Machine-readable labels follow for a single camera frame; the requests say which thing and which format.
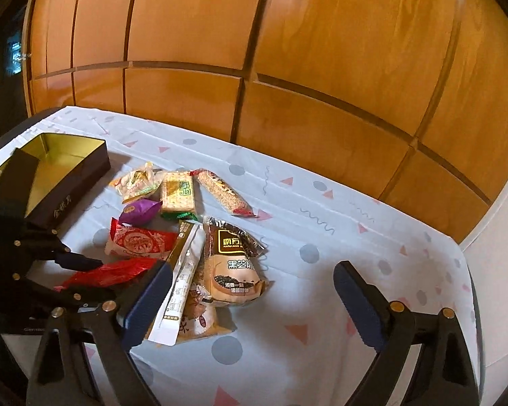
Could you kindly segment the beige brown snack packet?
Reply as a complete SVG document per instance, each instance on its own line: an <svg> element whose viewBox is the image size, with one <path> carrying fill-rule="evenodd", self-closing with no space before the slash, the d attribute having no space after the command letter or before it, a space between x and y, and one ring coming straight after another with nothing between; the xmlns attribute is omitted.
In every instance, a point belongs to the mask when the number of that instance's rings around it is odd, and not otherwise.
<svg viewBox="0 0 508 406"><path fill-rule="evenodd" d="M178 343L215 335L227 335L230 329L220 325L216 307L209 303L204 285L204 264L200 262L193 275L191 287L179 324Z"/></svg>

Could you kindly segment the purple candy packet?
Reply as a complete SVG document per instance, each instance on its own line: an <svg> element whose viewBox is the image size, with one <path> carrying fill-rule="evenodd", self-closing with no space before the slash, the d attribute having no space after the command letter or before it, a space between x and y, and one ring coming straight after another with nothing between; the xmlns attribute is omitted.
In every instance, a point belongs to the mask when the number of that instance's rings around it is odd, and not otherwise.
<svg viewBox="0 0 508 406"><path fill-rule="evenodd" d="M118 221L125 225L146 225L157 216L160 207L160 201L142 198L133 203L128 203L122 210Z"/></svg>

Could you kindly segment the green cracker packet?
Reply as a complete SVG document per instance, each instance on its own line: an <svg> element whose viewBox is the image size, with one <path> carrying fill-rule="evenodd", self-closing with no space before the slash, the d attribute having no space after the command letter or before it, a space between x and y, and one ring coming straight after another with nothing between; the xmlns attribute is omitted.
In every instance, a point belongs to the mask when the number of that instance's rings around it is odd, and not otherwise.
<svg viewBox="0 0 508 406"><path fill-rule="evenodd" d="M160 215L169 220L197 221L190 172L164 172L160 183Z"/></svg>

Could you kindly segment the sesame rice bar packet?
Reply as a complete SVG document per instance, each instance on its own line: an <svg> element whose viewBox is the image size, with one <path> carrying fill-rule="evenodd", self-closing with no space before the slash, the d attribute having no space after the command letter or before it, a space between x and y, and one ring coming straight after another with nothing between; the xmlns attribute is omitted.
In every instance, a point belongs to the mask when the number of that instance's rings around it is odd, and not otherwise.
<svg viewBox="0 0 508 406"><path fill-rule="evenodd" d="M255 213L249 203L214 172L207 169L198 169L191 171L191 175L205 190L213 195L214 199L231 216L255 217Z"/></svg>

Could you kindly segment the brown black sesame paste packet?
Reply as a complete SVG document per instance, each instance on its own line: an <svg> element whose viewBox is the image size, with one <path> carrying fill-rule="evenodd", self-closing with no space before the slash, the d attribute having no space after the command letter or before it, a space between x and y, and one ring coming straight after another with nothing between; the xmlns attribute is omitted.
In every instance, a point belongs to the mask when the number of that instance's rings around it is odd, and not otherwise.
<svg viewBox="0 0 508 406"><path fill-rule="evenodd" d="M266 252L249 232L236 225L205 216L203 286L206 300L216 306L243 305L257 300L267 282L255 260Z"/></svg>

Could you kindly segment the white gold stick sachet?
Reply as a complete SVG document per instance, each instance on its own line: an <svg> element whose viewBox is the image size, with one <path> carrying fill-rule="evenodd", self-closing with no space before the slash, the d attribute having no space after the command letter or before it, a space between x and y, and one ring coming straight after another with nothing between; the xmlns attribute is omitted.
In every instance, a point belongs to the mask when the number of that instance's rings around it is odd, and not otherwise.
<svg viewBox="0 0 508 406"><path fill-rule="evenodd" d="M172 266L170 291L157 311L146 339L159 345L173 346L177 342L182 315L205 244L201 223L181 222L175 245L167 257Z"/></svg>

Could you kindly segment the gold interior black tin box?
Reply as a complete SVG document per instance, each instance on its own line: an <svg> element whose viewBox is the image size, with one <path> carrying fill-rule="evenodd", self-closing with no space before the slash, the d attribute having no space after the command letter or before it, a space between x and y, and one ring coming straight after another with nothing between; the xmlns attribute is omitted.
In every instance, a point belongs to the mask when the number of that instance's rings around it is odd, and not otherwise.
<svg viewBox="0 0 508 406"><path fill-rule="evenodd" d="M0 165L0 204L14 216L55 229L111 168L99 138L43 133Z"/></svg>

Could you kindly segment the white patterned tablecloth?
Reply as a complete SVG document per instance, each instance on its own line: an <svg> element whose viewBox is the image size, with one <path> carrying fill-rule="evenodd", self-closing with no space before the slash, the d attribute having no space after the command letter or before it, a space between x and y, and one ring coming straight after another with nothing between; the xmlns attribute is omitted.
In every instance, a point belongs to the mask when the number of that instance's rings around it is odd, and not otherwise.
<svg viewBox="0 0 508 406"><path fill-rule="evenodd" d="M446 235L281 160L183 128L97 109L68 106L35 116L0 141L0 165L43 133L106 142L111 168L57 228L48 229L66 251L103 265L130 260L104 253L111 220L119 219L126 206L109 183L146 162L165 172L214 172L255 213L231 216L192 177L197 221L169 220L159 212L148 224L136 226L179 234L181 222L204 228L205 216L212 216L249 232L266 247L255 260L267 282L263 294L243 305L212 304L229 334L159 345L146 339L152 322L143 342L130 350L158 405L348 405L376 352L364 345L334 287L335 266L346 260L387 301L402 301L417 313L453 309L477 383L470 273L459 246ZM75 272L39 260L27 277L53 290ZM28 405L28 381L44 332L0 331L0 378L15 387L6 397L10 403ZM121 405L96 346L85 348L103 405ZM419 351L419 345L410 348L387 405L403 405Z"/></svg>

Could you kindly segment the yellow clear candy packet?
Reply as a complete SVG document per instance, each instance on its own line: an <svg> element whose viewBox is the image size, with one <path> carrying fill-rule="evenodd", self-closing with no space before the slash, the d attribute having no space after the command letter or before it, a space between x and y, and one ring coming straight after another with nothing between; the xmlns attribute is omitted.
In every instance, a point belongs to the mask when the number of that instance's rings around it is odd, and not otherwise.
<svg viewBox="0 0 508 406"><path fill-rule="evenodd" d="M161 185L165 171L146 162L141 168L113 179L109 185L122 197L122 204L150 197Z"/></svg>

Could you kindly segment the red white round-logo snack packet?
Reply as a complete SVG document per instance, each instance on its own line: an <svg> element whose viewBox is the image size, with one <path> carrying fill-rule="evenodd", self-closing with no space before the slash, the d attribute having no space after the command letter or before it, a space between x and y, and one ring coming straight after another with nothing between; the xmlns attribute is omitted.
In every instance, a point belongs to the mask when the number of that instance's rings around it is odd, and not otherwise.
<svg viewBox="0 0 508 406"><path fill-rule="evenodd" d="M178 233L123 225L113 218L104 253L122 258L149 257L164 260L178 238Z"/></svg>

